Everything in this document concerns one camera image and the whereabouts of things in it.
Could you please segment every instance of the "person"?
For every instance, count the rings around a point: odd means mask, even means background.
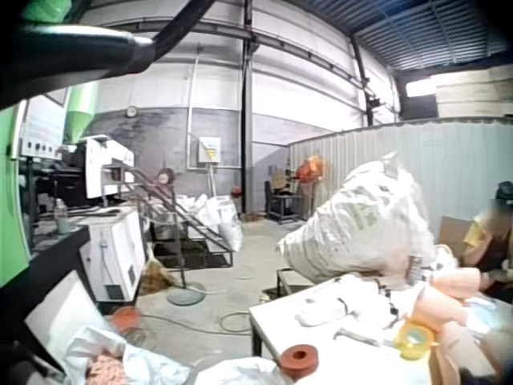
[[[493,298],[511,303],[513,300],[513,269],[511,260],[513,237],[513,184],[501,182],[491,210],[478,215],[467,235],[463,264],[481,271],[480,290]]]

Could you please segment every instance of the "black hose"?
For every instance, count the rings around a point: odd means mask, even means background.
[[[203,18],[215,0],[189,0],[187,5],[154,38],[155,61],[172,50]]]

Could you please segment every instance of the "tape roll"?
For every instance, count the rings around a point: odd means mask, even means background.
[[[319,366],[317,349],[311,345],[292,346],[280,357],[280,367],[293,379],[312,374]]]
[[[401,351],[401,358],[414,361],[421,359],[431,348],[433,332],[426,327],[407,322],[394,339],[394,346]]]

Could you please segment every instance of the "metal column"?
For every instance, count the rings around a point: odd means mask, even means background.
[[[360,79],[362,82],[363,94],[365,95],[365,98],[366,98],[367,125],[370,127],[370,126],[374,125],[374,114],[372,112],[370,95],[366,92],[369,78],[366,77],[366,69],[363,66],[362,54],[360,53],[360,46],[358,46],[358,43],[354,36],[351,36],[351,45],[353,46],[354,58],[356,59],[356,63],[358,65],[358,72],[360,72]]]
[[[252,0],[244,0],[244,27],[252,26]],[[240,185],[242,213],[254,210],[252,156],[252,41],[244,40],[242,47],[242,105],[240,107]]]

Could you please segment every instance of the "yellow tape roll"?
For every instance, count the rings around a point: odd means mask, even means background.
[[[414,361],[421,359],[431,348],[433,332],[423,326],[406,322],[394,338],[394,346],[401,351],[401,358]]]

